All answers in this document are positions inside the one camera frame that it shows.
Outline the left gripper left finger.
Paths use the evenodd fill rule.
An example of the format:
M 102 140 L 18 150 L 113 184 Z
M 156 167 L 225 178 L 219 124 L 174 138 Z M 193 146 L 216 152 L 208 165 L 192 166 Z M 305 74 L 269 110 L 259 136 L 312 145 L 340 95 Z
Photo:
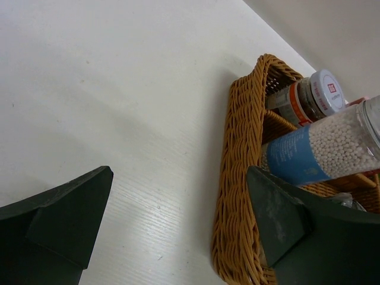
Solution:
M 1 207 L 1 284 L 78 284 L 112 181 L 111 168 L 100 166 Z

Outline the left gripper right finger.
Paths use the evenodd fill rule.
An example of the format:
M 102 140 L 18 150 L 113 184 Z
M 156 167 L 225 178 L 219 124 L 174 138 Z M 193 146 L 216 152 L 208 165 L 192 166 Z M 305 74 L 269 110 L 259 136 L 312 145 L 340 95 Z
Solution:
M 259 167 L 246 180 L 278 284 L 378 284 L 379 215 L 295 187 Z

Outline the silver-cap blue-label jar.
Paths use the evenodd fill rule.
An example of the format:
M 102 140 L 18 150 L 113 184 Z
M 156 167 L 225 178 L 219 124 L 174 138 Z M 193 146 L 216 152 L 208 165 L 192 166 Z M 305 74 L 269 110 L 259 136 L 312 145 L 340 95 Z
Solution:
M 264 144 L 261 167 L 295 186 L 379 170 L 379 97 Z

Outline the white-lid dark jam jar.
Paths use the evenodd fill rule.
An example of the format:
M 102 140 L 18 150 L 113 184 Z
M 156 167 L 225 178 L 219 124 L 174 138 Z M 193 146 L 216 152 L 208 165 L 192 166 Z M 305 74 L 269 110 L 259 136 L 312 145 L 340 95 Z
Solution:
M 344 110 L 346 100 L 335 76 L 322 69 L 269 95 L 265 107 L 301 128 Z

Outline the pink-cap spice jar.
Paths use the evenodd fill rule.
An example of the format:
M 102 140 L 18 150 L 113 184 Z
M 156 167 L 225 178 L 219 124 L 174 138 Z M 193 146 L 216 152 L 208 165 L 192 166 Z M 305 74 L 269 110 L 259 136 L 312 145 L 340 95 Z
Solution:
M 347 103 L 346 106 L 349 107 L 349 106 L 353 106 L 353 105 L 358 105 L 359 103 L 361 103 L 365 100 L 368 100 L 368 99 L 369 99 L 369 97 L 361 97 L 359 99 L 356 99 L 352 102 Z

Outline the brown wicker divided tray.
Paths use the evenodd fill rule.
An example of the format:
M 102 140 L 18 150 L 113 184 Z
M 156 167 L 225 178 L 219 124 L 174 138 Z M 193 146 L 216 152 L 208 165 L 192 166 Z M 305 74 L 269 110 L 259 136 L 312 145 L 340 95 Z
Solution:
M 265 54 L 249 75 L 234 81 L 230 88 L 211 245 L 214 268 L 229 284 L 277 283 L 274 270 L 259 259 L 262 243 L 246 175 L 251 166 L 263 170 L 264 144 L 297 130 L 289 121 L 267 110 L 265 99 L 301 79 L 285 62 Z M 379 215 L 379 179 L 369 179 L 364 174 L 293 186 L 327 199 L 340 192 L 351 193 L 366 212 Z

